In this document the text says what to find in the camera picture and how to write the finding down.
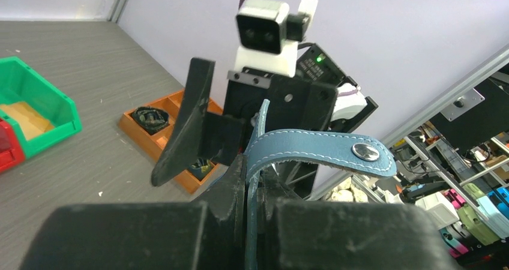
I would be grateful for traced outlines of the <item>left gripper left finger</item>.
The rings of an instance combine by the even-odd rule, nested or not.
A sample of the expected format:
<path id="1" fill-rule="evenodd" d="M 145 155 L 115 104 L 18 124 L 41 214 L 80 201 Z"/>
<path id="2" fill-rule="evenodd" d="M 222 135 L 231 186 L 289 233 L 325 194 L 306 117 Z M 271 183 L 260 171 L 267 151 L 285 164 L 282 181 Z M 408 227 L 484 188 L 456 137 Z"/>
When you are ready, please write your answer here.
<path id="1" fill-rule="evenodd" d="M 242 269 L 245 156 L 191 202 L 55 209 L 22 269 Z"/>

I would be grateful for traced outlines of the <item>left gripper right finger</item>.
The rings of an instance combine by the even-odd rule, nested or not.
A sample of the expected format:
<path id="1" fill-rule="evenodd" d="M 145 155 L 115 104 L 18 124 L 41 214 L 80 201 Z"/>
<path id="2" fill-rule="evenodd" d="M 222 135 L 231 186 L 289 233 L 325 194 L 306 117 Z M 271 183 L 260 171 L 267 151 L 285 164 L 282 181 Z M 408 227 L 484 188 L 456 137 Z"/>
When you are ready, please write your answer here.
<path id="1" fill-rule="evenodd" d="M 458 269 L 429 216 L 408 204 L 305 201 L 261 177 L 262 269 Z"/>

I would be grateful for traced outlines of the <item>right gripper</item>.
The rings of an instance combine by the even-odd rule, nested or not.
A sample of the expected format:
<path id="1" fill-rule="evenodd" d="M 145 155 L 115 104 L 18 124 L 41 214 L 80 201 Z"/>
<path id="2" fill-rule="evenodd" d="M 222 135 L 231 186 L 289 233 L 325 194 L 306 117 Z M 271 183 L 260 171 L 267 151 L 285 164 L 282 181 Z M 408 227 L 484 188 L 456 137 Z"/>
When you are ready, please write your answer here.
<path id="1" fill-rule="evenodd" d="M 333 85 L 270 74 L 230 71 L 223 115 L 208 111 L 215 62 L 194 57 L 176 123 L 151 172 L 151 184 L 159 187 L 198 158 L 229 166 L 244 150 L 265 99 L 267 131 L 302 129 L 321 131 L 330 122 L 337 99 Z"/>

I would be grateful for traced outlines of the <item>blue leather card holder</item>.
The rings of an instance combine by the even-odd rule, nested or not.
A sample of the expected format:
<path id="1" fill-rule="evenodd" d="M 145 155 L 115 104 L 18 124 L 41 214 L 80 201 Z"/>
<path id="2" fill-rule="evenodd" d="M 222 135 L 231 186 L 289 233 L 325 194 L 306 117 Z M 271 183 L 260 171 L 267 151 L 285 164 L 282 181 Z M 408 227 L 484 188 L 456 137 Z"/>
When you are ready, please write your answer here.
<path id="1" fill-rule="evenodd" d="M 397 173 L 396 162 L 380 141 L 365 135 L 281 129 L 266 131 L 270 101 L 265 99 L 251 134 L 246 157 L 247 231 L 245 269 L 256 269 L 257 190 L 261 170 L 284 161 L 323 164 L 359 172 L 374 178 L 389 178 Z"/>

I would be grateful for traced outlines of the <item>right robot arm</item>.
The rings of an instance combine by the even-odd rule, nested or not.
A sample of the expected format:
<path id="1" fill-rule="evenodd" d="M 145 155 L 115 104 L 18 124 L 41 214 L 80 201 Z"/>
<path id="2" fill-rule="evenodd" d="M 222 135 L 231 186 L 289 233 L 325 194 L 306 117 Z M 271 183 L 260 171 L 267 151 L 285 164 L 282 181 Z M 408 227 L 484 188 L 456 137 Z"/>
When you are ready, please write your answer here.
<path id="1" fill-rule="evenodd" d="M 215 63 L 193 58 L 176 122 L 151 173 L 161 186 L 202 158 L 229 166 L 248 149 L 255 122 L 267 131 L 350 133 L 377 108 L 360 86 L 315 43 L 303 45 L 294 77 L 244 67 L 230 71 L 221 114 L 209 110 Z"/>

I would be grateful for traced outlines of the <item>gold cards in green bin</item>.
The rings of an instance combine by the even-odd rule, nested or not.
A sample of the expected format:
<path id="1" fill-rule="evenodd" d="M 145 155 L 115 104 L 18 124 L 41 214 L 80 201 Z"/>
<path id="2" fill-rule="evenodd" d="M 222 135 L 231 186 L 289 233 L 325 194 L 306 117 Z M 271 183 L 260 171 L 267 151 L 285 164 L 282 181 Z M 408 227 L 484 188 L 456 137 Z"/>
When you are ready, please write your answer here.
<path id="1" fill-rule="evenodd" d="M 34 139 L 54 129 L 53 124 L 24 101 L 1 104 L 1 110 L 21 127 L 26 140 Z"/>

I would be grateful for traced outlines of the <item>rolled belt bottom left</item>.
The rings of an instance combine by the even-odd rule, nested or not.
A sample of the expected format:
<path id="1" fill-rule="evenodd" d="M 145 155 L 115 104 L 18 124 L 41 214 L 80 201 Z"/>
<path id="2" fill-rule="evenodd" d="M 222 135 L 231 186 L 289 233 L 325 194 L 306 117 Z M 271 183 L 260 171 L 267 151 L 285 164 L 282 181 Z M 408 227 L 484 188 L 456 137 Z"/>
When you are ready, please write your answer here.
<path id="1" fill-rule="evenodd" d="M 192 176 L 194 176 L 198 181 L 202 181 L 212 169 L 215 167 L 215 164 L 210 160 L 205 160 L 203 158 L 198 158 L 195 163 L 187 168 Z"/>

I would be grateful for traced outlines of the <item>rolled belt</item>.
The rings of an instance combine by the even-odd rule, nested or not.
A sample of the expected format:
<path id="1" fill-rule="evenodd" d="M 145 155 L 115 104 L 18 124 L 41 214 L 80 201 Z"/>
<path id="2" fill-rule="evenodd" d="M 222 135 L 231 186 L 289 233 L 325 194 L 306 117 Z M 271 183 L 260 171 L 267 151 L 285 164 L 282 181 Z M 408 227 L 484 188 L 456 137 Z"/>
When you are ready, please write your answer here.
<path id="1" fill-rule="evenodd" d="M 136 108 L 130 116 L 149 135 L 154 135 L 169 126 L 169 114 L 163 109 L 142 106 Z"/>
<path id="2" fill-rule="evenodd" d="M 194 176 L 198 181 L 202 181 L 212 169 L 215 167 L 215 164 L 210 160 L 205 160 L 203 158 L 198 158 L 195 163 L 187 168 L 192 176 Z"/>

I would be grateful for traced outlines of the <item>rolled belt top left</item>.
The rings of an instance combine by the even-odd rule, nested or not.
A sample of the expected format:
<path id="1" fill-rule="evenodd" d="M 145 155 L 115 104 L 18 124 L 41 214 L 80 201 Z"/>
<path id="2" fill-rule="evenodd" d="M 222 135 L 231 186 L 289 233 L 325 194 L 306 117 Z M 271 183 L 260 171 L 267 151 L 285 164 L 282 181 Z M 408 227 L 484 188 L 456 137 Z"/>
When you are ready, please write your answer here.
<path id="1" fill-rule="evenodd" d="M 142 106 L 136 108 L 130 116 L 149 135 L 154 135 L 169 126 L 169 114 L 163 109 Z"/>

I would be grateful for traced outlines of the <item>orange compartment tray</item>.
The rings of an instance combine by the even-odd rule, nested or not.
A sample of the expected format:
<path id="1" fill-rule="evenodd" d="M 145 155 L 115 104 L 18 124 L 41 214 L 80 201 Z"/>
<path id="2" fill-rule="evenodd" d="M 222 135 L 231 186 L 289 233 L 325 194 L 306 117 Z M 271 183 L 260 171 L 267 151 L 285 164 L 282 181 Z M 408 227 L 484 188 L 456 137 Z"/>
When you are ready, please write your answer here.
<path id="1" fill-rule="evenodd" d="M 183 93 L 184 90 L 182 89 L 146 104 L 147 106 L 162 109 L 169 114 L 169 125 L 158 133 L 148 134 L 138 125 L 131 116 L 134 109 L 124 112 L 120 117 L 118 127 L 154 161 L 158 161 L 159 156 L 172 134 L 176 117 L 181 107 Z M 188 193 L 193 194 L 212 177 L 212 174 L 217 169 L 219 169 L 219 165 L 214 163 L 213 168 L 209 168 L 209 172 L 204 174 L 203 178 L 197 178 L 193 173 L 185 170 L 174 177 L 173 181 L 178 183 Z"/>

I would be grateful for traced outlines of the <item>red plastic bin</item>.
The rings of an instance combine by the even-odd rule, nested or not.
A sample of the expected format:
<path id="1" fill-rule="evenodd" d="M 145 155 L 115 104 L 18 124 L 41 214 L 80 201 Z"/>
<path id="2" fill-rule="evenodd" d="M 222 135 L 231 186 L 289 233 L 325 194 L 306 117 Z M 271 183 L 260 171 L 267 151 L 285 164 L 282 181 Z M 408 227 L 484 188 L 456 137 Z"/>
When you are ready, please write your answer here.
<path id="1" fill-rule="evenodd" d="M 1 173 L 25 161 L 23 149 L 12 126 L 1 119 Z"/>

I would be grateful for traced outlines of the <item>green plastic bin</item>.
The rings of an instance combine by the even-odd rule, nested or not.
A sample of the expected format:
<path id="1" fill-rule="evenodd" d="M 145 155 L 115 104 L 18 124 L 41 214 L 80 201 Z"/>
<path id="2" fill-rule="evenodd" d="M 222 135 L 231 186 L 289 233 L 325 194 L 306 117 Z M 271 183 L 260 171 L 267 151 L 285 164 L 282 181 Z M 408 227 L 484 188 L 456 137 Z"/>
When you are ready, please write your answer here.
<path id="1" fill-rule="evenodd" d="M 20 125 L 1 110 L 1 119 L 13 128 L 27 159 L 82 130 L 74 101 L 16 56 L 1 59 L 1 104 L 24 101 L 48 119 L 54 129 L 26 140 Z"/>

